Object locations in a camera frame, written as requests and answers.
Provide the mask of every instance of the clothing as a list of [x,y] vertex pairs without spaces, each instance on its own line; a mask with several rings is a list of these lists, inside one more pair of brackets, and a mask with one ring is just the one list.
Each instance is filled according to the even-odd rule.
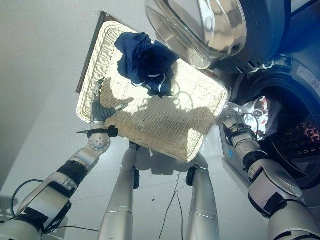
[[118,72],[135,86],[148,88],[150,94],[171,96],[172,64],[179,56],[145,33],[124,32],[115,42],[123,53]]

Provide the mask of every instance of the rectangular basket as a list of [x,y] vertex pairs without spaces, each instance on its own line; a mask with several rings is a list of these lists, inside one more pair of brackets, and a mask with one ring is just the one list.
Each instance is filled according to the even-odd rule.
[[106,121],[119,128],[119,135],[185,162],[198,153],[209,128],[217,120],[228,98],[218,82],[179,59],[173,66],[172,96],[149,96],[118,73],[122,53],[114,46],[130,28],[108,21],[100,29],[77,106],[77,115],[90,122],[92,90],[104,79],[101,103],[110,108],[129,103]]

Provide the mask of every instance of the black cable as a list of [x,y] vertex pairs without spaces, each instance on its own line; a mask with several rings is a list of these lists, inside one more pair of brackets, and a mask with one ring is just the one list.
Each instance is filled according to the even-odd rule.
[[179,191],[177,191],[178,181],[179,181],[179,178],[180,178],[180,174],[181,174],[181,172],[177,175],[178,178],[177,178],[177,180],[176,180],[176,185],[175,185],[175,188],[174,188],[173,196],[172,196],[172,198],[171,198],[171,201],[170,201],[170,203],[169,203],[168,208],[167,208],[166,211],[165,211],[164,220],[163,220],[163,224],[162,224],[162,228],[161,228],[161,232],[160,232],[160,235],[159,235],[159,239],[158,239],[158,240],[160,240],[161,235],[162,235],[162,232],[164,231],[164,227],[165,227],[165,224],[166,224],[167,214],[168,214],[168,212],[169,212],[169,209],[170,209],[170,207],[171,207],[171,204],[172,204],[172,202],[173,202],[176,194],[177,194],[177,198],[178,198],[178,202],[179,202],[179,206],[180,206],[180,211],[181,211],[181,239],[184,240],[184,233],[183,233],[183,231],[184,231],[184,215],[183,215],[183,212],[182,212],[182,206],[181,206],[181,202],[180,202],[180,199],[179,199]]
[[178,202],[179,202],[180,212],[181,212],[181,240],[184,240],[184,214],[182,212],[182,206],[179,198],[179,191],[176,191],[176,192],[177,192],[177,197],[178,197]]
[[19,192],[19,190],[26,184],[28,183],[32,183],[32,182],[38,182],[38,183],[42,183],[43,181],[42,180],[38,180],[38,179],[31,179],[31,180],[28,180],[28,181],[25,181],[24,183],[22,183],[16,190],[15,192],[13,193],[12,197],[11,197],[11,201],[10,201],[10,211],[11,211],[11,215],[15,218],[16,217],[16,214],[15,214],[15,211],[14,211],[14,201],[15,201],[15,198],[16,198],[16,195],[17,193]]
[[58,226],[57,229],[66,229],[66,228],[73,228],[73,229],[82,229],[82,230],[88,230],[93,232],[100,232],[99,230],[85,228],[85,227],[79,227],[79,226]]
[[258,142],[259,121],[258,121],[257,117],[256,117],[253,113],[251,113],[251,112],[246,112],[246,113],[244,113],[244,114],[242,114],[242,115],[252,115],[252,116],[254,117],[254,119],[255,119],[255,121],[256,121],[255,140]]

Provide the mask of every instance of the robotic hand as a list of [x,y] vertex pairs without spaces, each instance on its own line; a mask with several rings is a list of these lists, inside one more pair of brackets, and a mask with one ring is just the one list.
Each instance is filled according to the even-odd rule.
[[261,150],[254,132],[241,115],[226,107],[221,115],[228,143],[248,172],[248,198],[256,210],[269,218],[270,240],[320,239],[314,216],[308,210],[295,180]]
[[43,234],[53,232],[71,208],[71,196],[99,157],[110,146],[110,137],[118,135],[118,129],[105,121],[128,106],[127,103],[105,108],[100,103],[103,79],[94,88],[91,111],[91,130],[87,131],[87,145],[77,151],[62,167],[51,174],[21,203],[17,214],[0,224],[0,240],[39,240]]

